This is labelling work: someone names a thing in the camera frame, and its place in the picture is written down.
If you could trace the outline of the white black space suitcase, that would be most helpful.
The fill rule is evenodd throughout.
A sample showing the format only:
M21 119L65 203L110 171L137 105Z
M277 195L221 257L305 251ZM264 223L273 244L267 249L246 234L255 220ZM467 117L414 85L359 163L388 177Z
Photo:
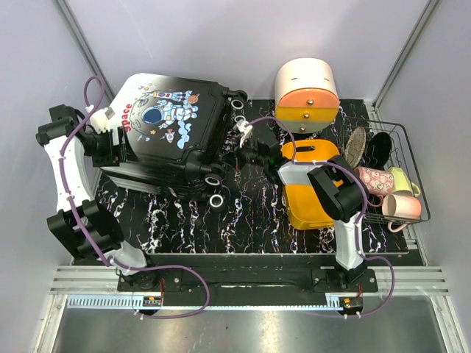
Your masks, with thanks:
M130 76L110 104L110 125L123 127L128 157L102 172L121 188L222 208L226 170L220 156L247 98L243 90L212 81Z

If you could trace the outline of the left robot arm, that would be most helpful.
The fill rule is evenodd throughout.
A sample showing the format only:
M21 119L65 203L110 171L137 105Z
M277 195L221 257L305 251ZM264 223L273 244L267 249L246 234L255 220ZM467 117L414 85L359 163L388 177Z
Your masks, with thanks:
M142 250L124 239L117 219L96 200L85 171L86 157L98 168L118 166L135 155L124 128L110 125L111 108L90 105L86 110L52 107L50 123L35 135L49 156L57 187L57 212L47 226L75 260L99 260L113 267L122 282L153 290L159 273Z

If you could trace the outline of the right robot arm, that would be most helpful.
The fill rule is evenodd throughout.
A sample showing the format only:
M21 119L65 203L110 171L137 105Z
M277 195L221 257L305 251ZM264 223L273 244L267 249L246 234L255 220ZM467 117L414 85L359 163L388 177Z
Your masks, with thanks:
M358 286L367 270L361 247L361 224L369 192L329 140L253 141L238 134L235 149L239 166L256 165L265 177L284 189L289 222L334 228L336 265L328 281L342 291Z

